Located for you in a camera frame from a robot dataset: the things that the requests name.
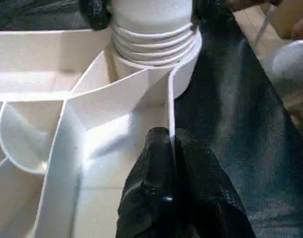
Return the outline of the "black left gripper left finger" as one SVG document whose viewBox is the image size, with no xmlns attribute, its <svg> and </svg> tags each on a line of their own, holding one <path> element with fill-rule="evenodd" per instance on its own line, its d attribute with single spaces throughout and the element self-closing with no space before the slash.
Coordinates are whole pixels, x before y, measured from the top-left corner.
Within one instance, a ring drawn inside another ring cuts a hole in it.
<svg viewBox="0 0 303 238">
<path fill-rule="evenodd" d="M 168 129 L 146 135 L 122 191 L 117 238 L 172 238 L 176 226 L 175 165 Z"/>
</svg>

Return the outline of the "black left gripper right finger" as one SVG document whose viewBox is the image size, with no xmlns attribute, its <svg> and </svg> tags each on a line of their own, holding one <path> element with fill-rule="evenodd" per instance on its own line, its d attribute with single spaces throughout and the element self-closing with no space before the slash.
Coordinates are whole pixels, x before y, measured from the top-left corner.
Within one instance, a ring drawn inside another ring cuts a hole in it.
<svg viewBox="0 0 303 238">
<path fill-rule="evenodd" d="M 238 193 L 209 147 L 180 128 L 175 153 L 181 196 L 197 237 L 255 237 Z"/>
</svg>

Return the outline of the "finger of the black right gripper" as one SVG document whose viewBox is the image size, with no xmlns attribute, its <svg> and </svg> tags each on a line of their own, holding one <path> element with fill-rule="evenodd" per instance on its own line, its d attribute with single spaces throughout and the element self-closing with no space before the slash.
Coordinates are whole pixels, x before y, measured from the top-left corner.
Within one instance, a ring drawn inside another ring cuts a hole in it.
<svg viewBox="0 0 303 238">
<path fill-rule="evenodd" d="M 95 31 L 109 26 L 111 16 L 109 0 L 79 0 L 79 9 L 84 20 Z"/>
<path fill-rule="evenodd" d="M 227 30 L 235 21 L 228 0 L 194 0 L 193 13 L 202 31 Z"/>
</svg>

